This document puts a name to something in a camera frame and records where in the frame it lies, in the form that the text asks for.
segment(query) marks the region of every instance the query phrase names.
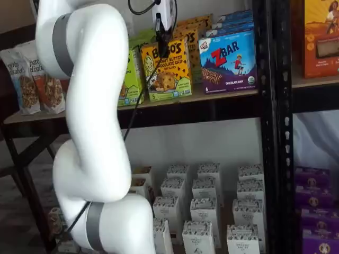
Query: white box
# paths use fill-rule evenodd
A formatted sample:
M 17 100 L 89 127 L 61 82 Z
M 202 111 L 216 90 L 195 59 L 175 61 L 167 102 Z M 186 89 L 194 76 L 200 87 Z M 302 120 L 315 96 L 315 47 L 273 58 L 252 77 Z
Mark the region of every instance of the white box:
M 260 164 L 238 168 L 239 180 L 257 179 L 264 181 L 264 168 Z
M 224 191 L 222 190 L 220 163 L 200 164 L 198 168 L 198 177 L 214 177 L 216 179 L 216 189 L 218 201 L 224 206 Z
M 133 193 L 135 192 L 136 194 L 139 194 L 143 197 L 145 197 L 149 202 L 149 194 L 148 194 L 148 186 L 146 184 L 146 180 L 142 178 L 133 178 L 131 187 L 129 188 L 130 191 Z
M 183 219 L 178 197 L 156 197 L 153 212 L 157 219 L 168 219 L 169 232 L 174 244 L 182 244 Z
M 193 180 L 192 193 L 193 198 L 218 198 L 216 179 L 214 177 L 201 177 Z
M 178 197 L 180 211 L 184 220 L 191 218 L 188 197 L 186 195 L 186 182 L 182 178 L 165 178 L 161 184 L 161 192 L 164 197 Z
M 216 198 L 194 198 L 191 202 L 192 221 L 212 222 L 213 237 L 216 248 L 221 248 L 220 206 Z
M 260 254 L 257 227 L 227 225 L 227 246 L 230 254 Z
M 236 225 L 257 225 L 260 252 L 266 253 L 266 223 L 262 201 L 257 199 L 233 200 L 233 217 Z
M 153 219 L 153 235 L 156 254 L 173 254 L 167 219 Z
M 132 178 L 142 178 L 146 180 L 149 192 L 148 196 L 151 200 L 151 203 L 153 203 L 155 196 L 158 194 L 158 188 L 156 188 L 152 167 L 148 166 L 135 168 L 132 172 Z
M 186 254 L 215 254 L 211 222 L 186 221 L 182 232 Z
M 263 210 L 265 210 L 265 188 L 264 181 L 250 179 L 238 181 L 237 183 L 238 199 L 259 199 L 263 201 Z

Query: granola bag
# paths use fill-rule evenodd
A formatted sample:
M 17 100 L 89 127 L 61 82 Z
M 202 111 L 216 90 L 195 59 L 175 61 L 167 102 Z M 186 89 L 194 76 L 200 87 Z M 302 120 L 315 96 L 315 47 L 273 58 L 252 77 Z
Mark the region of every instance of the granola bag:
M 42 68 L 38 59 L 35 41 L 15 47 L 20 55 L 30 64 L 31 74 L 38 88 L 43 107 L 49 112 L 58 114 L 65 110 L 63 88 L 59 79 L 51 78 Z
M 40 111 L 38 91 L 30 73 L 29 63 L 14 49 L 0 51 L 16 90 L 17 101 L 23 114 L 35 114 Z

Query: bobo's box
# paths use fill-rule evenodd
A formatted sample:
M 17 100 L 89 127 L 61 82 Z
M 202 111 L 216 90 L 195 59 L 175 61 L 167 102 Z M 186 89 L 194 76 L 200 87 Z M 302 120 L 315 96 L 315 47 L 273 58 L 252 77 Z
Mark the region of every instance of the bobo's box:
M 207 94 L 256 88 L 252 29 L 200 39 L 199 51 L 203 87 Z
M 137 48 L 130 49 L 126 75 L 121 87 L 118 106 L 136 104 L 144 84 L 145 78 L 139 50 Z M 144 96 L 140 98 L 140 103 L 143 101 Z
M 329 188 L 330 182 L 331 177 L 328 169 L 296 167 L 296 185 Z
M 148 84 L 151 101 L 162 101 L 192 95 L 192 77 L 189 49 L 186 37 L 169 42 L 168 58 L 160 59 L 158 44 L 143 46 L 141 49 L 146 80 L 158 65 Z

